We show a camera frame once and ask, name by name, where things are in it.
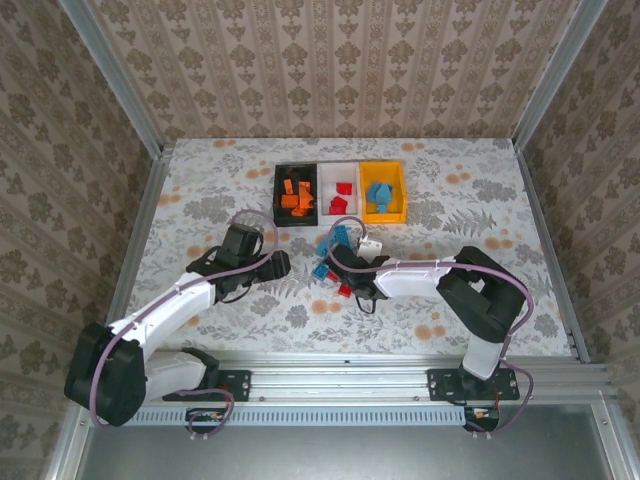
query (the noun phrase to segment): table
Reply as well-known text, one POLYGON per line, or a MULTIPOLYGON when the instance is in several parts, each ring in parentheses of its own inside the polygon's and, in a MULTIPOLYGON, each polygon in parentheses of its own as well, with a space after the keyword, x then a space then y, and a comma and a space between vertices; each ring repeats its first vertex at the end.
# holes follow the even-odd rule
MULTIPOLYGON (((516 154, 508 139, 188 139, 177 142, 136 277, 131 313, 174 283, 184 267, 218 245, 242 208, 271 210, 274 166, 291 162, 393 159, 403 163, 406 225, 371 226, 383 254, 399 259, 481 248, 530 289, 533 318, 510 353, 569 356, 516 154)), ((257 217, 248 218, 255 224, 257 217)), ((442 299, 403 297, 360 312, 353 297, 311 276, 328 227, 280 229, 290 274, 255 285, 240 302, 193 317, 165 343, 203 350, 454 354, 467 331, 442 299)), ((355 239, 356 229, 350 233, 355 239)), ((265 232, 265 248, 273 242, 265 232)))

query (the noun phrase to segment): black motor joint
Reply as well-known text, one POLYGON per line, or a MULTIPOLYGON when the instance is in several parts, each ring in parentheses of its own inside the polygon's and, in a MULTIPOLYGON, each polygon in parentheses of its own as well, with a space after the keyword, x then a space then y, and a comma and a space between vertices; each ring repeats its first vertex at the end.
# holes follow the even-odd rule
MULTIPOLYGON (((207 250, 202 257, 191 262, 186 270, 207 277, 214 273, 248 267, 267 255, 261 255, 263 244, 264 237, 258 230, 234 223, 227 230, 222 245, 207 250)), ((254 283, 277 280, 285 277, 290 270, 289 255, 282 250, 277 250, 269 261, 254 270, 209 282, 216 286, 215 302, 217 303, 235 292, 238 287, 248 289, 254 283)))
MULTIPOLYGON (((346 267, 355 269, 375 268, 380 267, 384 262, 389 260, 388 256, 378 256, 371 262, 367 262, 364 258, 358 257, 353 251, 345 245, 337 245, 332 250, 333 256, 338 262, 346 267)), ((386 300, 387 297, 378 289, 374 280, 376 279, 376 273, 356 273, 347 272, 339 267, 331 257, 327 256, 323 263, 329 267, 333 273, 335 273, 340 282, 351 288, 353 294, 356 297, 356 302, 360 310, 364 313, 374 313, 375 304, 378 300, 386 300), (370 300, 372 307, 370 310, 365 310, 360 305, 360 300, 370 300)))

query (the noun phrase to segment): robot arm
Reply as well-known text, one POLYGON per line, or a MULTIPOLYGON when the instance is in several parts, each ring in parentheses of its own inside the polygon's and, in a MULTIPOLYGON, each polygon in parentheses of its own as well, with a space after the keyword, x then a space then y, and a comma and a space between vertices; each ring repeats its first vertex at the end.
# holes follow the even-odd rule
MULTIPOLYGON (((333 254, 339 263, 357 269, 393 266, 398 261, 376 256, 370 262, 348 247, 337 245, 333 254)), ((490 257, 475 247, 464 247, 455 257, 440 262, 478 265, 510 275, 490 257)), ((420 262, 402 261, 402 268, 375 273, 353 273, 341 269, 331 258, 325 264, 360 299, 375 302, 403 295, 442 297, 471 332, 462 369, 484 382, 500 363, 500 353, 509 329, 525 302, 524 295, 511 283, 490 274, 445 267, 424 267, 420 262), (480 290, 472 284, 482 281, 480 290)))
POLYGON ((88 325, 78 339, 65 383, 65 395, 88 408, 91 382, 107 344, 146 310, 154 308, 168 292, 176 289, 177 295, 137 321, 107 357, 98 383, 97 414, 109 424, 120 426, 135 415, 145 400, 178 390, 192 390, 217 378, 217 361, 203 352, 195 349, 182 352, 156 350, 188 319, 217 302, 224 302, 227 295, 238 287, 249 289, 254 283, 279 279, 289 273, 288 255, 276 251, 269 261, 256 269, 197 282, 203 277, 248 267, 260 261, 265 256, 260 255, 262 242, 259 231, 233 224, 221 246, 210 249, 192 262, 187 273, 153 302, 109 326, 88 325))

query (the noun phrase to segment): red block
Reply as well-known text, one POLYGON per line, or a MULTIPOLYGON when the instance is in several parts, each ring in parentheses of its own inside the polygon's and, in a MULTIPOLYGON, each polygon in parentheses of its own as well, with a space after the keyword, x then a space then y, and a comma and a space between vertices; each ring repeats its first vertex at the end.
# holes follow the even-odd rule
POLYGON ((338 295, 349 298, 351 296, 351 289, 343 283, 338 289, 338 295))
POLYGON ((329 215, 344 215, 347 213, 347 207, 329 207, 329 215))
POLYGON ((340 195, 351 195, 353 191, 353 184, 351 183, 336 183, 336 192, 340 195))
POLYGON ((349 205, 349 202, 347 202, 342 197, 335 197, 333 200, 331 200, 332 207, 346 207, 347 205, 349 205))

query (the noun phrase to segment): damask wallpaper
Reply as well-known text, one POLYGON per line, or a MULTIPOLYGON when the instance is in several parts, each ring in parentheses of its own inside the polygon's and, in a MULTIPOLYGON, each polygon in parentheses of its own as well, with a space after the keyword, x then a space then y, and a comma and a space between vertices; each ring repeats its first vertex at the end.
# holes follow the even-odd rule
POLYGON ((578 0, 88 0, 167 142, 509 137, 578 0))
POLYGON ((525 154, 591 353, 640 439, 639 1, 608 3, 525 154))
POLYGON ((55 0, 0 2, 0 478, 38 478, 104 320, 149 159, 55 0))

